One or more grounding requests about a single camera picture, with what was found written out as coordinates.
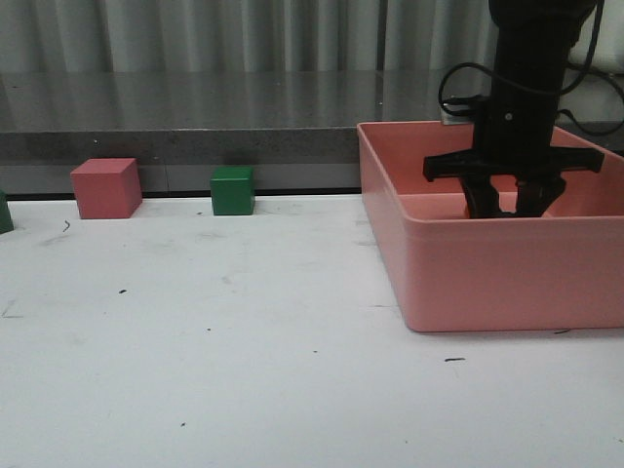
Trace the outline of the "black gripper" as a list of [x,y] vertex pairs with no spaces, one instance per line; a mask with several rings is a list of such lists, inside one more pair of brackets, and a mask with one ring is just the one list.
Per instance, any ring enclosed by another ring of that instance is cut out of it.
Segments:
[[474,119],[472,146],[424,158],[423,175],[433,181],[460,178],[470,218],[502,216],[499,193],[490,176],[517,178],[514,217],[541,217],[565,192],[567,171],[601,170],[604,154],[592,148],[553,146],[555,97],[492,95],[452,97],[443,102],[465,105],[460,112]]

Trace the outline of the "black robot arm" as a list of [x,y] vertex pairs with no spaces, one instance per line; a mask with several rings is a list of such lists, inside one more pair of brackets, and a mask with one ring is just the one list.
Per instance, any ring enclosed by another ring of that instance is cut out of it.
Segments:
[[439,97],[444,112],[474,120],[469,149],[429,156],[423,174],[429,181],[459,180],[472,218],[507,216],[499,205],[493,176],[516,181],[512,217],[540,217],[565,192],[562,174],[600,171],[604,155],[590,148],[551,143],[567,58],[584,21],[602,17],[601,1],[491,1],[498,28],[487,97]]

